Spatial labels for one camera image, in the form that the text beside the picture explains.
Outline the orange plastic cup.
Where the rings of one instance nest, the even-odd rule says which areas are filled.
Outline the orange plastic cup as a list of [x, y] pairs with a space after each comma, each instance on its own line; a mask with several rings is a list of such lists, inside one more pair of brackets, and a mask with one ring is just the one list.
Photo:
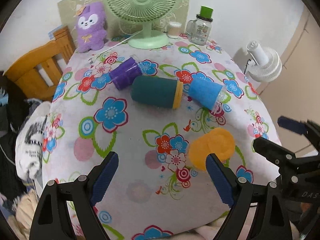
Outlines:
[[206, 170], [206, 158], [215, 154], [219, 161], [228, 160], [235, 152], [235, 140], [232, 134], [223, 128], [215, 128], [194, 140], [188, 147], [188, 159], [201, 171]]

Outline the blue plastic cup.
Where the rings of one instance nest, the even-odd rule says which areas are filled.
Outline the blue plastic cup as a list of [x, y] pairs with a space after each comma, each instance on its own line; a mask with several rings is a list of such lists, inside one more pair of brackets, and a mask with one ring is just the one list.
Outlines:
[[212, 113], [216, 113], [225, 96], [226, 87], [218, 83], [195, 78], [190, 84], [189, 96], [206, 107]]

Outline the purple plastic cup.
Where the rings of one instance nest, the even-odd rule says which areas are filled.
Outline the purple plastic cup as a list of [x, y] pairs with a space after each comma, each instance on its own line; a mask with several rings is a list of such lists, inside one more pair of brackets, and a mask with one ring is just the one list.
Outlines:
[[110, 72], [110, 78], [117, 90], [123, 90], [133, 84], [136, 77], [143, 75], [140, 62], [129, 57], [117, 68]]

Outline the white small fan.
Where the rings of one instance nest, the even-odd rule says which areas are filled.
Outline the white small fan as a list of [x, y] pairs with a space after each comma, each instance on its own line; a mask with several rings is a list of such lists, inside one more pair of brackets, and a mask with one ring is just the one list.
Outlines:
[[245, 73], [259, 83], [269, 83], [275, 80], [282, 71], [279, 54], [270, 47], [262, 47], [257, 41], [251, 41], [246, 46], [251, 56], [245, 67]]

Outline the white printed t-shirt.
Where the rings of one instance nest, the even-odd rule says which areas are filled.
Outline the white printed t-shirt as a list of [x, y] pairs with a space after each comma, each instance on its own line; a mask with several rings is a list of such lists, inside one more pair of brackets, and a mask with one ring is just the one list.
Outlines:
[[36, 179], [41, 173], [42, 146], [50, 106], [49, 101], [42, 102], [17, 136], [15, 165], [17, 175], [22, 180]]

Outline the teal cylinder with yellow band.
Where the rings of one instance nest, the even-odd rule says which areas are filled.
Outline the teal cylinder with yellow band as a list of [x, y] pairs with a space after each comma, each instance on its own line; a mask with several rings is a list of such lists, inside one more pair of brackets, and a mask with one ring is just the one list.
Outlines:
[[177, 109], [181, 105], [183, 83], [162, 77], [138, 76], [131, 88], [133, 101], [145, 105]]

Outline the glass mug jar green lid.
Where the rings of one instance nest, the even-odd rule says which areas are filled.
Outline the glass mug jar green lid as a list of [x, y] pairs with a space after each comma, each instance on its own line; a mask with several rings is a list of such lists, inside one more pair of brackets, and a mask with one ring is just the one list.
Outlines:
[[207, 43], [212, 28], [212, 14], [212, 8], [202, 6], [200, 13], [196, 15], [196, 19], [187, 23], [185, 33], [190, 42], [201, 46]]

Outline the wooden chair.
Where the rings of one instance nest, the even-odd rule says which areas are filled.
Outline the wooden chair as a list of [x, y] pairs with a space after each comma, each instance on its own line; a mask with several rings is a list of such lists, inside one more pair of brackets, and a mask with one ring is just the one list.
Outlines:
[[62, 77], [55, 57], [61, 55], [68, 63], [75, 52], [67, 26], [53, 32], [54, 39], [20, 57], [4, 75], [28, 98], [51, 101]]

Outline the cotton swab container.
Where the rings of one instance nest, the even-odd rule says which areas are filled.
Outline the cotton swab container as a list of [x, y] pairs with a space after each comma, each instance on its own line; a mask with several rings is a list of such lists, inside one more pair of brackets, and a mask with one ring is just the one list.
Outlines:
[[178, 38], [180, 35], [182, 24], [180, 22], [170, 21], [167, 25], [167, 36], [169, 38]]

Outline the purple plush toy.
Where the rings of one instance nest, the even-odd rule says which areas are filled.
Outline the purple plush toy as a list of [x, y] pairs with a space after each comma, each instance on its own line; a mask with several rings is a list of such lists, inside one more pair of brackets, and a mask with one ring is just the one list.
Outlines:
[[78, 52], [103, 48], [107, 38], [105, 23], [106, 13], [101, 2], [84, 5], [76, 12]]

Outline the green desk fan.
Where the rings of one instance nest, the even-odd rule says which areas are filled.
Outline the green desk fan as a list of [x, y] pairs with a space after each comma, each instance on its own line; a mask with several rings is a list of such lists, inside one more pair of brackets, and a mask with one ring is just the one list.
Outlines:
[[170, 13], [178, 0], [106, 0], [109, 10], [121, 20], [141, 25], [142, 30], [130, 36], [129, 46], [137, 49], [157, 49], [166, 46], [169, 38], [152, 28], [153, 22]]

